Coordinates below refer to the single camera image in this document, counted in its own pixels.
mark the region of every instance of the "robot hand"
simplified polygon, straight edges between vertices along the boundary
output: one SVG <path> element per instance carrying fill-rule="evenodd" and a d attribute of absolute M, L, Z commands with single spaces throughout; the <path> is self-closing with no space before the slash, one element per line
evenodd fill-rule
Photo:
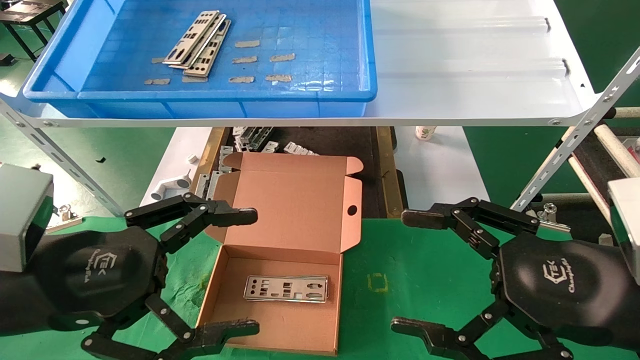
<path fill-rule="evenodd" d="M 496 204 L 467 199 L 405 210 L 405 225 L 452 229 L 485 259 L 495 302 L 455 331 L 438 323 L 396 317 L 391 329 L 421 338 L 430 354 L 455 360 L 489 360 L 474 345 L 505 318 L 541 350 L 494 360 L 565 360 L 572 352 L 558 338 L 589 346 L 640 351 L 640 286 L 617 247 L 580 240 L 548 241 L 536 236 L 539 221 Z M 515 237 L 502 246 L 476 221 Z"/>
<path fill-rule="evenodd" d="M 44 236 L 23 272 L 0 272 L 0 336 L 99 326 L 82 348 L 101 359 L 187 360 L 219 353 L 231 337 L 258 333 L 253 320 L 192 329 L 160 298 L 167 254 L 210 225 L 256 222 L 255 209 L 186 193 L 127 211 L 125 218 L 128 228 L 116 233 Z M 146 232 L 179 218 L 160 241 Z M 150 311 L 176 337 L 166 350 L 157 354 L 111 339 Z"/>

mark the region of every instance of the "paper cup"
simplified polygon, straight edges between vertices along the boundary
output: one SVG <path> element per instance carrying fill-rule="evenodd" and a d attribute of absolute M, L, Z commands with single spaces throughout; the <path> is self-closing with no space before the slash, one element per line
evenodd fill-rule
<path fill-rule="evenodd" d="M 436 126 L 416 126 L 415 127 L 415 137 L 420 141 L 429 141 L 429 139 L 433 136 L 433 133 L 436 131 Z"/>

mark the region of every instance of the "box lid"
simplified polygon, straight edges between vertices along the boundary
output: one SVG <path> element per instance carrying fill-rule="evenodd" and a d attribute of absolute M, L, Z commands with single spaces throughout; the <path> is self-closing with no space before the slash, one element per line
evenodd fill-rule
<path fill-rule="evenodd" d="M 239 169 L 218 179 L 215 200 L 255 208 L 258 221 L 207 234 L 225 245 L 339 254 L 360 242 L 362 171 L 358 158 L 236 152 L 224 165 Z"/>

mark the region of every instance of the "green floor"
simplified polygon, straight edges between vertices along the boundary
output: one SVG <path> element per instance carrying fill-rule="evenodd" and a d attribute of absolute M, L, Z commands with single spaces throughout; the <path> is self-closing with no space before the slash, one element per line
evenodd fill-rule
<path fill-rule="evenodd" d="M 640 2 L 562 0 L 557 6 L 594 89 L 602 91 L 640 44 L 640 22 L 635 18 L 640 13 Z M 32 48 L 41 46 L 30 31 L 20 34 Z M 0 29 L 0 48 L 26 58 L 4 28 Z M 11 67 L 0 67 L 0 91 L 14 94 L 31 66 L 31 61 L 19 60 Z M 634 85 L 616 105 L 639 106 L 640 85 Z M 563 132 L 564 128 L 551 127 L 465 128 L 492 200 L 510 205 Z M 173 129 L 48 129 L 47 133 L 123 207 L 130 208 L 142 198 Z M 95 162 L 103 156 L 107 158 L 105 163 Z M 65 183 L 68 195 L 60 201 L 74 202 L 79 213 L 106 214 L 88 195 L 78 195 L 84 191 L 6 121 L 0 121 L 0 161 L 25 166 L 40 163 L 55 173 L 56 184 Z M 566 164 L 543 189 L 551 193 L 583 191 Z"/>

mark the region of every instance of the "metal bracket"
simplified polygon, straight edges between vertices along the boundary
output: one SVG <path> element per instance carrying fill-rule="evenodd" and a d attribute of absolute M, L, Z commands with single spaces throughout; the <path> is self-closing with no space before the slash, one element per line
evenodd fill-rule
<path fill-rule="evenodd" d="M 220 154 L 218 155 L 218 171 L 220 172 L 231 172 L 231 168 L 224 165 L 223 161 L 225 160 L 225 158 L 231 154 L 234 153 L 234 147 L 233 146 L 225 146 L 222 145 L 220 147 Z"/>
<path fill-rule="evenodd" d="M 198 43 L 194 46 L 191 54 L 189 54 L 185 59 L 186 63 L 181 63 L 179 65 L 169 65 L 169 67 L 184 70 L 190 68 L 193 64 L 195 64 L 197 59 L 200 57 L 200 54 L 202 54 L 202 52 L 204 51 L 206 44 L 211 41 L 211 38 L 213 38 L 213 36 L 215 36 L 218 28 L 226 18 L 227 16 L 225 14 L 218 14 L 218 16 L 216 16 L 216 19 L 214 20 L 214 25 L 205 30 L 204 36 L 200 38 L 200 40 L 198 40 Z"/>
<path fill-rule="evenodd" d="M 264 149 L 261 152 L 265 152 L 267 154 L 273 154 L 278 150 L 280 144 L 278 142 L 267 142 L 267 145 L 264 146 Z"/>
<path fill-rule="evenodd" d="M 636 49 L 625 66 L 620 69 L 616 77 L 613 78 L 591 109 L 582 116 L 566 139 L 551 151 L 550 156 L 547 157 L 538 169 L 536 175 L 529 181 L 529 184 L 524 188 L 518 199 L 511 205 L 511 209 L 524 211 L 527 205 L 533 200 L 533 197 L 540 192 L 542 187 L 569 158 L 573 150 L 580 145 L 585 136 L 593 130 L 600 119 L 613 107 L 620 96 L 627 91 L 638 75 L 640 75 L 640 47 Z"/>
<path fill-rule="evenodd" d="M 249 276 L 244 287 L 247 301 L 326 302 L 328 277 Z"/>
<path fill-rule="evenodd" d="M 307 149 L 306 147 L 302 147 L 294 142 L 289 142 L 287 144 L 287 146 L 284 147 L 283 151 L 286 154 L 292 154 L 292 155 L 315 155 L 318 156 L 318 154 L 314 153 L 313 151 Z"/>
<path fill-rule="evenodd" d="M 62 150 L 44 131 L 31 125 L 22 114 L 15 111 L 6 102 L 0 99 L 0 110 L 7 120 L 18 129 L 27 139 L 31 140 L 48 157 L 54 160 L 71 178 L 82 184 L 105 208 L 114 216 L 122 217 L 122 208 L 107 192 L 102 189 L 67 153 Z"/>
<path fill-rule="evenodd" d="M 195 195 L 205 200 L 213 200 L 213 194 L 216 191 L 216 185 L 220 175 L 224 174 L 222 171 L 213 171 L 211 175 L 201 174 L 198 179 L 198 186 L 196 187 Z"/>
<path fill-rule="evenodd" d="M 82 217 L 79 217 L 78 214 L 71 211 L 71 205 L 66 204 L 60 206 L 58 209 L 58 216 L 60 217 L 61 222 L 56 225 L 47 226 L 47 230 L 45 230 L 45 234 L 51 234 L 56 231 L 67 229 L 69 227 L 82 224 Z"/>
<path fill-rule="evenodd" d="M 188 61 L 192 50 L 201 42 L 200 39 L 206 34 L 207 29 L 215 26 L 215 20 L 219 13 L 217 10 L 201 12 L 164 58 L 163 63 L 180 65 Z"/>
<path fill-rule="evenodd" d="M 227 30 L 231 24 L 231 20 L 226 19 L 226 15 L 223 14 L 222 16 L 222 23 L 212 34 L 212 39 L 205 44 L 204 50 L 200 53 L 196 61 L 182 72 L 184 75 L 201 76 L 203 78 L 209 76 L 209 72 L 222 48 L 222 42 L 225 40 Z"/>

